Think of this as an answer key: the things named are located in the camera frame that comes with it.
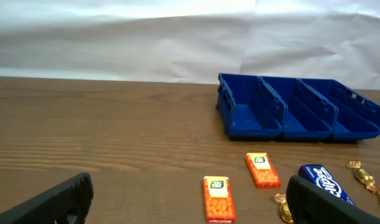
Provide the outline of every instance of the blue and white package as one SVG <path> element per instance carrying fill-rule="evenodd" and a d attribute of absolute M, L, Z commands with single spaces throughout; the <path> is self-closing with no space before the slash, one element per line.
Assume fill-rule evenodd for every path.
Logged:
<path fill-rule="evenodd" d="M 323 165 L 302 165 L 299 169 L 299 176 L 319 186 L 334 196 L 356 206 Z"/>

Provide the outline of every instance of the blue container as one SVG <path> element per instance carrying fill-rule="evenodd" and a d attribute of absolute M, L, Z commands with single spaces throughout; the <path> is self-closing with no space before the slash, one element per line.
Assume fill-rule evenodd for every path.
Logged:
<path fill-rule="evenodd" d="M 367 139 L 380 106 L 334 80 L 219 74 L 218 104 L 230 137 Z"/>
<path fill-rule="evenodd" d="M 230 137 L 273 138 L 282 133 L 286 104 L 260 77 L 219 75 L 217 108 Z"/>
<path fill-rule="evenodd" d="M 380 135 L 380 106 L 336 80 L 302 79 L 338 108 L 334 139 L 368 139 Z"/>

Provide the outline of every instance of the wood grain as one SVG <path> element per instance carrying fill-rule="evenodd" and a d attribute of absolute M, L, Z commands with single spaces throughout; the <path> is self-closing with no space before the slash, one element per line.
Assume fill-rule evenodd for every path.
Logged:
<path fill-rule="evenodd" d="M 79 173 L 95 197 L 86 223 L 204 223 L 201 180 L 230 178 L 238 223 L 281 223 L 272 201 L 302 164 L 324 164 L 357 206 L 375 195 L 344 168 L 360 159 L 380 185 L 380 136 L 351 144 L 230 141 L 216 85 L 0 78 L 0 212 Z M 359 91 L 380 104 L 380 91 Z M 257 190 L 244 162 L 267 152 L 280 190 Z"/>

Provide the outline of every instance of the white paper sheet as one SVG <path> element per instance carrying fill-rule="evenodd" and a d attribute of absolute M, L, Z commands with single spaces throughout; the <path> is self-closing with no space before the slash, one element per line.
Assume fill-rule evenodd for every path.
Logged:
<path fill-rule="evenodd" d="M 0 0 L 0 76 L 380 89 L 380 0 Z"/>

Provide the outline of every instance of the orange candy box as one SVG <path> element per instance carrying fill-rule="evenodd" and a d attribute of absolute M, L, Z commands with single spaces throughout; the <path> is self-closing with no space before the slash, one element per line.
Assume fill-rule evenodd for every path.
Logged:
<path fill-rule="evenodd" d="M 236 216 L 228 177 L 203 178 L 207 223 L 234 223 Z"/>
<path fill-rule="evenodd" d="M 281 187 L 281 180 L 265 152 L 247 153 L 245 162 L 257 188 L 277 189 Z"/>

